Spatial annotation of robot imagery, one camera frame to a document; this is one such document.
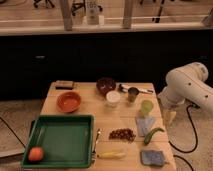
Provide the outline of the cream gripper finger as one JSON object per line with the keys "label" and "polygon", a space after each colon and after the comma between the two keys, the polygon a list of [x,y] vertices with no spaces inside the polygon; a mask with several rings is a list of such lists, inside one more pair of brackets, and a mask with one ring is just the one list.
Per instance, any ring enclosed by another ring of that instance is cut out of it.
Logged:
{"label": "cream gripper finger", "polygon": [[164,125],[169,126],[176,117],[175,111],[166,112],[164,115]]}

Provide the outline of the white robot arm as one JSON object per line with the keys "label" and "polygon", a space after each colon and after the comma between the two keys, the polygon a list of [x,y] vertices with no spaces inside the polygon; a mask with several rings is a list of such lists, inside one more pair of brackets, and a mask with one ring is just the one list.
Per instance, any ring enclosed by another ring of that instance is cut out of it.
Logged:
{"label": "white robot arm", "polygon": [[208,76],[207,67],[200,62],[172,69],[166,74],[166,86],[158,94],[165,126],[169,126],[176,116],[174,107],[183,104],[185,100],[213,114],[213,87],[205,83]]}

